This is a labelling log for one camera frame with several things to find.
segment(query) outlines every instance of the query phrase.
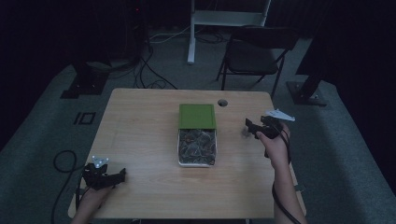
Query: hole in table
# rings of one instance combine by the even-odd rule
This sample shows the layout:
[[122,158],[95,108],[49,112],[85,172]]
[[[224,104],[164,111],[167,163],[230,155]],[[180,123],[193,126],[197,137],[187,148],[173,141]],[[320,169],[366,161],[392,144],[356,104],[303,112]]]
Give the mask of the hole in table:
[[228,105],[228,102],[224,99],[220,99],[218,100],[218,105],[224,107]]

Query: green box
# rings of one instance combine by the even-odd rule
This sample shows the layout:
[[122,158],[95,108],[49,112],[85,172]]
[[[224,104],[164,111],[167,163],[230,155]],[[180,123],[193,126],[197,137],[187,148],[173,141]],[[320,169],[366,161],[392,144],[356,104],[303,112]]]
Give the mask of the green box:
[[177,154],[182,167],[210,167],[217,155],[213,105],[180,105]]
[[179,129],[216,129],[213,105],[180,105]]

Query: gray carpet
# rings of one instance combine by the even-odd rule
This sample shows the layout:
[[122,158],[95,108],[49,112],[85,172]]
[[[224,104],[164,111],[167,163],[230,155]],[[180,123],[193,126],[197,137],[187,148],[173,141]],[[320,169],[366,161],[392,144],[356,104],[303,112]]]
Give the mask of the gray carpet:
[[[215,81],[225,44],[197,43],[195,64],[187,64],[188,38],[173,38],[152,44],[148,64],[161,76],[184,90],[219,90]],[[338,97],[335,87],[322,82],[318,90],[326,107],[295,105],[286,81],[304,81],[295,76],[309,40],[301,40],[285,62],[279,81],[275,108],[294,116],[291,129],[292,163],[303,192],[310,223],[395,223],[396,199],[378,170],[369,149]],[[63,150],[77,154],[83,165],[106,102],[115,88],[133,88],[133,71],[110,74],[102,95],[60,99],[75,77],[71,66],[57,75],[34,109],[0,153],[0,223],[50,223],[51,210],[68,174],[53,167],[55,155]],[[145,69],[145,85],[159,78]],[[256,84],[256,77],[230,77],[228,91],[270,91],[273,77]],[[95,113],[92,124],[76,122],[78,114]],[[73,164],[72,154],[58,157],[59,167]],[[55,223],[68,223],[67,209],[73,197],[78,172],[74,172],[57,204]],[[93,223],[130,223],[131,220],[95,220]],[[256,219],[253,223],[273,223]]]

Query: wooden table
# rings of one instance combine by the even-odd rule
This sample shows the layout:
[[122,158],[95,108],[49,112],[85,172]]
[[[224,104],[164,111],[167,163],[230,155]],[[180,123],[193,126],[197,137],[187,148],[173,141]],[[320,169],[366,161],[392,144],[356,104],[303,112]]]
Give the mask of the wooden table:
[[[228,105],[219,106],[221,99]],[[179,166],[179,104],[215,106],[215,166]],[[95,217],[273,217],[274,170],[262,143],[246,134],[245,126],[245,118],[260,124],[260,116],[271,109],[266,92],[115,89],[87,162],[92,155],[109,158],[107,172],[126,168],[126,182],[112,190]],[[300,193],[298,197],[304,209]],[[69,216],[74,214],[73,200]]]

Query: black chair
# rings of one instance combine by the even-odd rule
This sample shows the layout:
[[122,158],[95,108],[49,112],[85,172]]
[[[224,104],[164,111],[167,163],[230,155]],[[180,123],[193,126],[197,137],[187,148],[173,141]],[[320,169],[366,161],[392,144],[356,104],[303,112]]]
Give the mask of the black chair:
[[[222,77],[221,90],[224,91],[227,75],[261,76],[276,72],[276,81],[271,92],[274,97],[276,85],[282,72],[285,55],[292,50],[299,39],[296,31],[290,28],[266,28],[262,26],[241,26],[235,29],[228,41],[218,77]],[[273,50],[283,49],[275,57]]]

